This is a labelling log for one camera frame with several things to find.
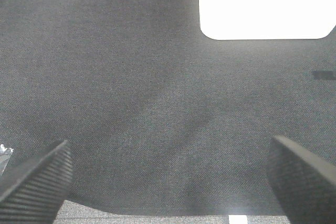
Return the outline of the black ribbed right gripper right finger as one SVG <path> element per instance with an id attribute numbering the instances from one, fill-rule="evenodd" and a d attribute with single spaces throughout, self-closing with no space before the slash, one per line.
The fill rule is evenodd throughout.
<path id="1" fill-rule="evenodd" d="M 270 141 L 270 186 L 290 223 L 335 223 L 335 166 L 284 136 Z"/>

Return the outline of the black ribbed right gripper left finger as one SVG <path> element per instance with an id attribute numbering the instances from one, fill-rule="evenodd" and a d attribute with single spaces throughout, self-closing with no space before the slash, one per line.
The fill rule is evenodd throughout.
<path id="1" fill-rule="evenodd" d="M 1 177 L 1 223 L 53 223 L 73 179 L 68 141 L 56 141 Z"/>

